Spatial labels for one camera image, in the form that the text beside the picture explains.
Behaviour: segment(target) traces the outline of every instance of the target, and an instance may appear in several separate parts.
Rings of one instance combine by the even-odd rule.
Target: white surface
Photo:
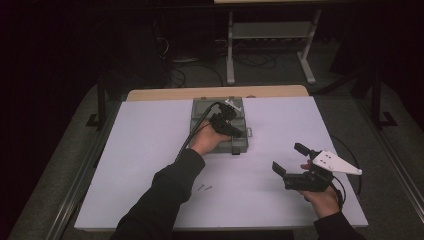
[[[176,229],[294,228],[316,216],[296,191],[284,189],[275,161],[301,173],[300,142],[335,152],[312,97],[245,98],[246,122],[254,134],[245,154],[206,155],[192,197],[181,206]],[[114,229],[150,187],[153,175],[171,164],[189,132],[192,100],[124,102],[75,224],[85,230]],[[367,220],[345,174],[343,209],[354,226]]]

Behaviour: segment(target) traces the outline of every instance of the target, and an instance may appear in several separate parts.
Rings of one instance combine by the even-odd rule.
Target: person
[[[191,148],[183,150],[177,161],[155,174],[150,189],[119,221],[112,240],[171,239],[180,205],[189,200],[194,180],[205,167],[201,156],[230,139],[216,133],[206,121],[199,129]],[[308,169],[309,165],[310,162],[301,167]],[[320,239],[365,239],[340,211],[333,189],[299,193],[311,202],[319,217],[314,225]]]

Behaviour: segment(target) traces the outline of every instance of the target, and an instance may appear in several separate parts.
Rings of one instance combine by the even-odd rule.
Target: cable
[[[196,135],[200,130],[202,130],[203,128],[197,130],[200,126],[200,124],[203,122],[203,120],[205,120],[206,116],[210,113],[210,111],[212,110],[212,107],[215,105],[221,104],[220,102],[214,102],[212,103],[206,110],[205,112],[202,114],[202,116],[200,116],[199,121],[196,123],[196,125],[193,127],[193,129],[190,131],[190,134],[188,135],[187,139],[185,140],[185,142],[183,143],[183,146],[181,147],[180,151],[178,152],[177,157],[175,158],[175,162],[178,161],[178,159],[181,156],[181,153],[183,152],[183,150],[187,147],[187,145],[190,143],[191,139],[193,139],[194,135]]]
[[[182,75],[182,78],[178,78],[177,76],[175,76],[175,75],[172,73],[172,71],[176,71],[176,72],[180,73],[180,74]],[[171,74],[171,82],[172,82],[172,83],[175,83],[175,85],[177,86],[177,88],[181,88],[181,87],[183,87],[183,86],[185,87],[185,80],[186,80],[186,76],[185,76],[184,72],[182,72],[182,71],[180,71],[180,70],[178,70],[178,69],[172,68],[172,69],[170,70],[170,74]],[[181,81],[181,83],[177,83],[177,82],[175,82],[173,78],[174,78],[174,79],[176,79],[176,80]]]
[[[202,129],[203,129],[203,128],[205,128],[205,127],[207,127],[207,126],[209,126],[209,125],[211,125],[211,123],[208,123],[208,124],[206,124],[205,126],[201,127],[199,130],[197,130],[197,131],[194,133],[194,135],[193,135],[193,136],[196,136],[196,134],[198,134],[200,131],[202,131]]]
[[[168,42],[168,40],[166,40],[166,38],[163,38],[163,37],[157,37],[156,39],[157,39],[157,40],[162,40],[162,41],[164,41],[164,42],[166,43],[166,48],[165,48],[165,50],[163,51],[163,53],[162,53],[162,54],[159,54],[159,57],[160,57],[160,58],[165,59],[166,53],[167,53],[167,52],[168,52],[168,50],[169,50],[169,42]]]
[[[208,69],[212,70],[213,72],[215,72],[216,75],[218,75],[219,81],[221,82],[221,87],[224,86],[224,80],[222,80],[221,74],[219,74],[219,72],[217,70],[215,70],[213,67],[209,67],[207,65],[183,65],[183,66],[178,66],[177,68],[186,68],[186,67],[204,67],[204,68],[208,68]]]
[[[256,47],[256,49],[260,50],[261,52],[264,51],[263,47],[260,46],[260,42],[255,47]],[[262,57],[264,59],[263,62],[258,63],[258,62],[255,62],[255,61],[249,59],[249,57],[242,58],[238,54],[233,55],[234,59],[238,63],[249,66],[249,67],[256,67],[256,68],[261,68],[261,69],[274,69],[277,66],[278,55],[272,56],[271,54],[258,54],[257,56]],[[271,62],[273,63],[271,66],[265,67],[265,65],[267,65],[268,63],[271,63]]]
[[[345,203],[345,201],[346,201],[346,190],[345,190],[345,188],[344,188],[344,186],[343,186],[343,184],[342,184],[342,182],[337,178],[337,177],[334,177],[339,183],[340,183],[340,186],[342,186],[342,189],[343,189],[343,204]]]
[[[172,60],[174,63],[192,63],[192,62],[198,62],[200,59],[198,58],[187,58],[187,59],[180,59],[180,60]]]
[[[359,167],[359,163],[358,163],[358,160],[356,159],[356,157],[355,157],[355,155],[353,154],[353,152],[350,150],[350,148],[346,145],[346,144],[344,144],[343,143],[343,141],[342,140],[340,140],[339,138],[337,138],[336,136],[334,136],[334,135],[331,135],[330,134],[330,137],[331,138],[334,138],[335,140],[337,140],[340,144],[342,144],[342,146],[350,153],[350,155],[352,156],[352,158],[353,158],[353,161],[355,162],[355,165],[356,165],[356,168],[359,168],[359,169],[361,169],[360,167]],[[356,195],[361,195],[361,192],[362,192],[362,175],[358,175],[358,189],[356,190]]]

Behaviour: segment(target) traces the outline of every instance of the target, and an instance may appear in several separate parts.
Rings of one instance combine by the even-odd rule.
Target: black cable
[[[202,129],[203,129],[203,128],[205,128],[205,127],[207,127],[207,126],[209,126],[209,125],[211,125],[211,123],[208,123],[208,124],[206,124],[205,126],[201,127],[199,130],[197,130],[197,131],[194,133],[194,135],[193,135],[193,136],[196,136],[196,134],[198,134],[200,131],[202,131]]]
[[[256,46],[256,49],[258,49],[261,52],[264,52],[264,48],[262,46],[260,46],[260,43]],[[242,65],[249,66],[249,67],[256,67],[256,68],[260,68],[260,69],[274,69],[275,67],[277,67],[277,58],[278,58],[279,55],[272,56],[271,54],[259,54],[258,56],[263,57],[264,61],[261,62],[261,63],[258,63],[258,62],[255,62],[255,61],[249,59],[248,57],[243,59],[238,54],[234,54],[233,58],[238,63],[240,63]],[[268,63],[271,63],[271,62],[273,63],[271,66],[265,67],[265,65],[267,65]]]
[[[181,153],[183,152],[183,150],[187,147],[187,145],[190,143],[191,139],[193,139],[194,135],[196,135],[201,129],[197,130],[200,126],[200,124],[203,122],[203,120],[205,120],[206,116],[210,113],[210,111],[212,110],[212,107],[215,105],[221,104],[220,102],[214,102],[212,103],[206,110],[205,112],[202,114],[202,116],[199,118],[199,121],[196,123],[196,125],[193,127],[193,129],[190,131],[190,134],[188,135],[187,139],[185,140],[185,142],[183,143],[183,146],[181,147],[180,151],[178,152],[177,157],[175,158],[175,162],[178,161],[178,159],[181,156]]]
[[[337,178],[337,177],[334,177],[339,183],[340,183],[340,186],[342,186],[342,189],[343,189],[343,204],[345,203],[345,201],[346,201],[346,190],[345,190],[345,188],[344,188],[344,186],[343,186],[343,184],[342,184],[342,182]]]
[[[182,78],[178,78],[176,75],[174,75],[174,74],[172,73],[172,71],[176,71],[176,72],[180,73],[180,74],[182,75]],[[171,81],[172,81],[173,83],[175,83],[175,85],[177,86],[177,88],[181,88],[181,87],[183,87],[183,86],[185,87],[186,76],[185,76],[184,72],[182,72],[182,71],[180,71],[180,70],[178,70],[178,69],[172,68],[172,69],[170,70],[170,73],[171,73]],[[175,82],[175,81],[174,81],[174,79],[181,81],[181,83],[177,83],[177,82]]]
[[[330,183],[330,187],[334,190],[334,192],[336,193],[336,200],[337,200],[337,205],[339,206],[340,211],[343,209],[343,205],[344,205],[344,199],[343,199],[343,195],[342,192],[340,192],[339,189],[336,188],[336,186],[334,186],[333,183]]]
[[[213,72],[216,73],[216,75],[218,75],[219,81],[221,82],[221,87],[224,86],[224,80],[222,80],[221,74],[219,74],[219,72],[217,70],[215,70],[213,67],[207,66],[207,65],[183,65],[183,66],[178,66],[176,68],[186,68],[186,67],[204,67],[204,68],[208,68],[210,70],[212,70]]]
[[[248,53],[245,53],[245,54],[235,54],[235,55],[233,55],[233,58],[235,58],[236,60],[239,60],[240,63],[246,64],[246,65],[252,66],[252,67],[262,66],[262,65],[265,65],[266,63],[268,63],[268,59],[266,59],[263,56],[263,54],[258,54],[257,55],[258,57],[263,58],[263,61],[254,61],[252,59],[249,59],[249,56],[250,56],[250,54],[248,54]]]
[[[353,161],[355,162],[355,165],[356,165],[356,168],[359,168],[359,169],[361,169],[360,168],[360,166],[359,166],[359,163],[358,163],[358,160],[356,159],[356,157],[355,157],[355,154],[353,154],[353,152],[350,150],[350,148],[346,145],[346,144],[344,144],[343,143],[343,141],[342,140],[340,140],[339,138],[337,138],[336,136],[334,136],[334,135],[331,135],[330,134],[330,137],[331,138],[334,138],[335,140],[337,140],[340,144],[342,144],[342,146],[350,153],[350,155],[352,156],[352,158],[353,158]],[[362,192],[362,175],[358,175],[358,189],[356,190],[356,195],[361,195],[361,192]]]

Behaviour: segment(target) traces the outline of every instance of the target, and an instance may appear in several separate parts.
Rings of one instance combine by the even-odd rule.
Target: dark floor
[[[238,59],[241,59],[243,64],[235,63],[236,86],[302,84],[309,91],[321,89],[341,77],[328,71],[337,49],[338,44],[335,42],[313,45],[308,57],[317,79],[317,84],[313,86],[306,83],[297,57],[291,48],[273,52],[271,55],[240,54]],[[225,57],[221,57],[213,64],[193,62],[183,67],[175,67],[178,70],[174,71],[174,75],[179,79],[170,82],[169,87],[176,87],[182,83],[181,72],[185,75],[185,87],[218,87],[221,85],[220,78],[225,85],[224,59]],[[270,61],[261,67],[246,65],[246,63],[250,65],[263,63],[267,60]],[[382,111],[390,112],[398,126],[384,127],[382,131],[376,130],[368,116],[369,96],[354,99],[349,94],[354,83],[355,81],[348,82],[326,96],[316,96],[315,100],[329,133],[334,137],[333,143],[339,155],[352,160],[349,150],[352,151],[364,171],[362,192],[358,198],[369,226],[358,231],[367,239],[424,239],[423,220],[416,213],[397,176],[396,168],[390,160],[392,154],[387,150],[387,145],[383,144],[384,139],[387,139],[391,144],[389,148],[399,156],[417,188],[423,192],[424,133],[405,111],[397,94],[386,85],[383,85],[382,89]],[[62,203],[74,183],[78,169],[86,159],[91,142],[100,134],[95,128],[85,126],[93,113],[96,113],[95,88],[81,102],[10,239],[50,237],[50,239],[76,240],[107,239],[110,236],[111,233],[88,233],[74,229],[73,223],[78,211],[71,216],[68,224],[65,223],[62,236],[59,231],[56,238],[52,238],[50,232],[58,212],[64,207]],[[94,171],[95,169],[90,169],[87,175],[92,175]],[[356,189],[358,179],[356,177],[350,179]],[[294,237],[317,239],[313,229],[296,229]],[[257,237],[257,239],[277,238],[274,233]]]

